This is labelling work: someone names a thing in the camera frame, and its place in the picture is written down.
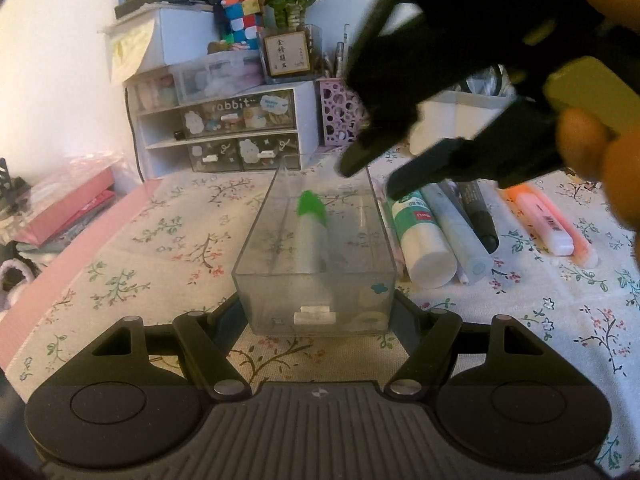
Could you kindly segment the person's right hand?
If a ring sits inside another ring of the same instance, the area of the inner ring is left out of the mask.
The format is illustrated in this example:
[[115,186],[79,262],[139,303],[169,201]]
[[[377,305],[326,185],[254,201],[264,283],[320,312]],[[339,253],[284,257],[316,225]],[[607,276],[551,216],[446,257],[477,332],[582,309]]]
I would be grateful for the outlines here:
[[[587,1],[610,20],[638,32],[639,0]],[[567,166],[583,178],[603,183],[617,220],[638,231],[639,129],[612,138],[599,119],[573,108],[560,117],[556,144]]]

